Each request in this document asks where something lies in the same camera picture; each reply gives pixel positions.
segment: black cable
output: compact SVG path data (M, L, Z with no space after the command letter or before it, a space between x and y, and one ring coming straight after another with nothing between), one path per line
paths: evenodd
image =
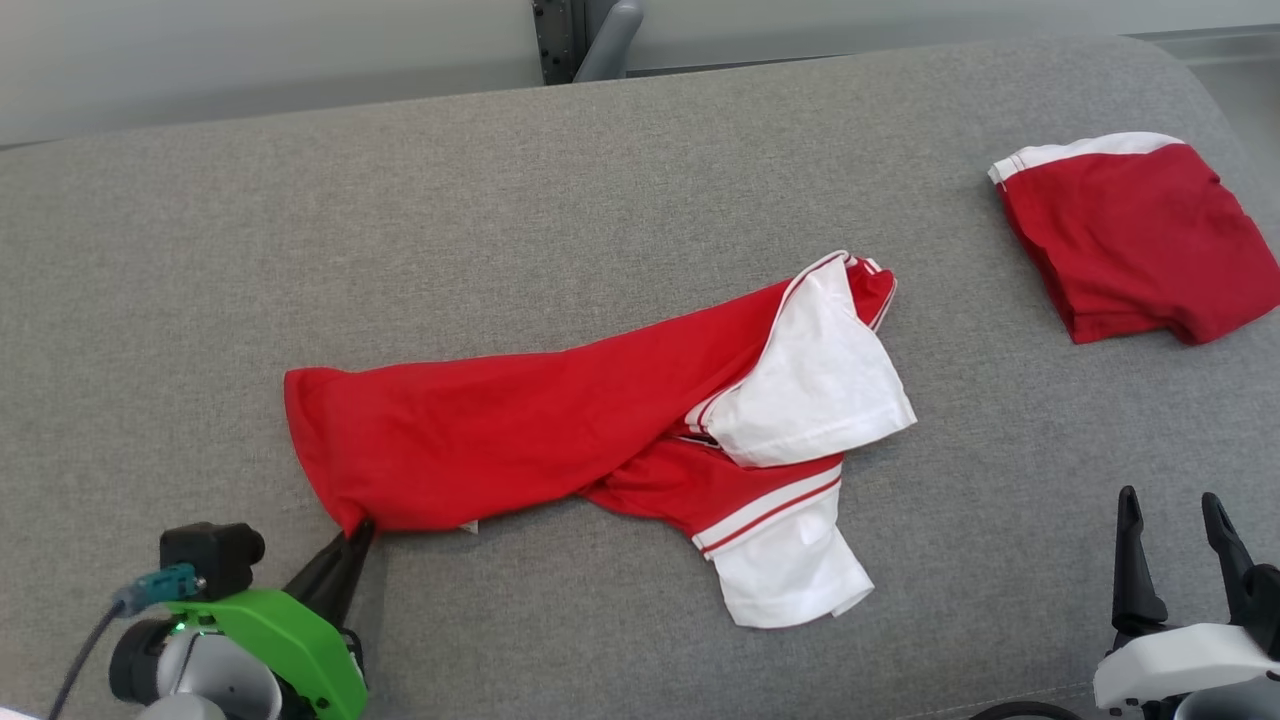
M84 661L88 660L88 653L93 650L93 646L97 644L102 633L106 632L106 626L111 624L111 620L119 618L120 612L124 612L124 602L118 600L111 603L111 609L106 611L106 615L102 615L102 619L97 621L97 625L93 625L93 630L88 634L84 644L81 646L79 655L76 656L76 660L72 661L70 669L67 670L67 679L63 680L63 689L58 691L58 697L54 698L54 707L49 711L49 720L58 720L58 716L63 714L63 706L67 705L67 698L72 694L72 685L76 684L76 676L79 675L81 669L84 667Z
M1050 720L1080 720L1070 710L1043 702L1006 702L988 707L969 720L1009 720L1010 717L1048 717Z

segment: clothing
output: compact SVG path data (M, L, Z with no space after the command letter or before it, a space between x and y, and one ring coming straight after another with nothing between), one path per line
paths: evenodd
M1183 141L1124 132L1024 147L988 172L1071 340L1217 340L1280 305L1280 268Z
M563 352L285 375L298 459L347 532L443 530L581 493L716 562L740 624L872 588L835 528L841 452L915 421L872 327L892 273L836 252L790 283Z

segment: red fabric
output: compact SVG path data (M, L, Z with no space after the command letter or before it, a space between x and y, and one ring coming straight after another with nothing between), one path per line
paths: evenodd
M1169 328L1198 345L1280 305L1262 234L1190 146L1055 160L1000 195L1078 343Z
M847 275L872 324L892 274L858 263ZM451 529L581 492L692 536L840 460L749 470L676 437L689 409L754 365L787 284L563 352L291 370L294 450L348 533L366 516Z

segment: gray fabric surface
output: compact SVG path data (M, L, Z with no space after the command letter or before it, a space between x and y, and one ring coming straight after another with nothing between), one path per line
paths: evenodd
M0 705L44 712L115 585L198 519L283 582L333 532L285 369L556 350L847 247L901 279L881 336L920 416L851 455L879 589L732 625L675 530L579 501L390 537L352 619L370 717L968 717L1088 707L1133 483L1176 620L1226 615L1198 496L1280 559L1280 316L1213 345L1075 347L987 165L1148 129L1280 237L1225 120L1117 38L856 58L163 128L0 154ZM108 650L72 717L132 717Z

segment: white wall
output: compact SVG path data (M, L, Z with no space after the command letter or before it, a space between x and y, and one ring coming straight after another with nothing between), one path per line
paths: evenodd
M648 0L634 68L1280 22L1277 0ZM540 83L527 0L0 0L0 145Z

